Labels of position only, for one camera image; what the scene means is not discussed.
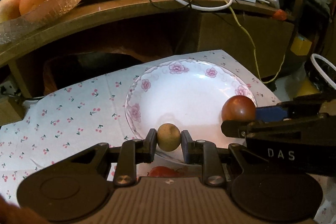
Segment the white tablecloth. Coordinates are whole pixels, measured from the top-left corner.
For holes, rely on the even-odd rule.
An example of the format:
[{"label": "white tablecloth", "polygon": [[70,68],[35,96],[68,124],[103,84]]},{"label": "white tablecloth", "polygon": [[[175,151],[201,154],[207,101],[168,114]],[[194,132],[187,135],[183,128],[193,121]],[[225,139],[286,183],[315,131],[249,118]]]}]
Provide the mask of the white tablecloth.
[{"label": "white tablecloth", "polygon": [[[134,138],[125,117],[126,94],[133,80],[154,65],[188,58],[212,62],[235,73],[250,87],[258,106],[279,102],[222,50],[171,56],[101,75],[46,96],[30,107],[23,121],[0,129],[0,194],[17,203],[17,187],[31,173],[99,142],[120,146]],[[114,166],[108,179],[113,175]]]}]

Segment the power outlet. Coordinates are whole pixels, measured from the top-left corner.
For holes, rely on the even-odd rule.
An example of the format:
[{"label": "power outlet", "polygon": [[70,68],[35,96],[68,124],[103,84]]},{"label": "power outlet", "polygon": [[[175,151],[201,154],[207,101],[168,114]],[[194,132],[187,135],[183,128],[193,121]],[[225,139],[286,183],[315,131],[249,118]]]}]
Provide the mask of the power outlet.
[{"label": "power outlet", "polygon": [[19,87],[12,75],[9,75],[4,82],[0,84],[0,91],[12,95],[17,94]]}]

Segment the white plate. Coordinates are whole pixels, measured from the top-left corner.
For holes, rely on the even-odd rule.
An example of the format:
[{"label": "white plate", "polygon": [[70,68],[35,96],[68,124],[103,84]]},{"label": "white plate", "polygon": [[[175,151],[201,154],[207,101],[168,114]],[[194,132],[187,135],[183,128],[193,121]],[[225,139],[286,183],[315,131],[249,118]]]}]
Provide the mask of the white plate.
[{"label": "white plate", "polygon": [[[125,113],[133,133],[144,139],[150,128],[172,123],[188,130],[193,140],[207,140],[217,147],[242,143],[221,132],[221,109],[234,95],[256,101],[247,85],[229,70],[192,59],[174,60],[147,70],[130,87]],[[157,154],[184,162],[181,146],[173,152],[157,148]]]}]

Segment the small green round fruit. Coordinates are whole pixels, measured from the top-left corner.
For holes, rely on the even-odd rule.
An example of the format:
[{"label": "small green round fruit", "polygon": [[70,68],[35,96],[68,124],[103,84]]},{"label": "small green round fruit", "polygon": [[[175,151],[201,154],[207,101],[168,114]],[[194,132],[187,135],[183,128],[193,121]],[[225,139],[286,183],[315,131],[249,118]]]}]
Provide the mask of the small green round fruit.
[{"label": "small green round fruit", "polygon": [[163,151],[174,151],[181,144],[181,132],[172,123],[164,123],[157,130],[157,145]]}]

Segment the white lettering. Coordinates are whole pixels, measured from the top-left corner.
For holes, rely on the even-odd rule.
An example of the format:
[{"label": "white lettering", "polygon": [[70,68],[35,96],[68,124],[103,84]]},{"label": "white lettering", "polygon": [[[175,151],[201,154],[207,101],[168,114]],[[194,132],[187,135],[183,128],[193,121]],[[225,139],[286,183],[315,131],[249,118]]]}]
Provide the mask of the white lettering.
[{"label": "white lettering", "polygon": [[288,158],[289,160],[294,160],[295,159],[294,151],[289,151],[288,154],[289,154],[289,158]]},{"label": "white lettering", "polygon": [[269,157],[273,157],[274,156],[273,149],[271,149],[271,148],[268,149],[268,156]]},{"label": "white lettering", "polygon": [[281,157],[281,158],[284,158],[284,155],[282,154],[282,151],[281,151],[281,150],[279,151],[279,154],[278,154],[278,158],[280,158],[280,157]]}]

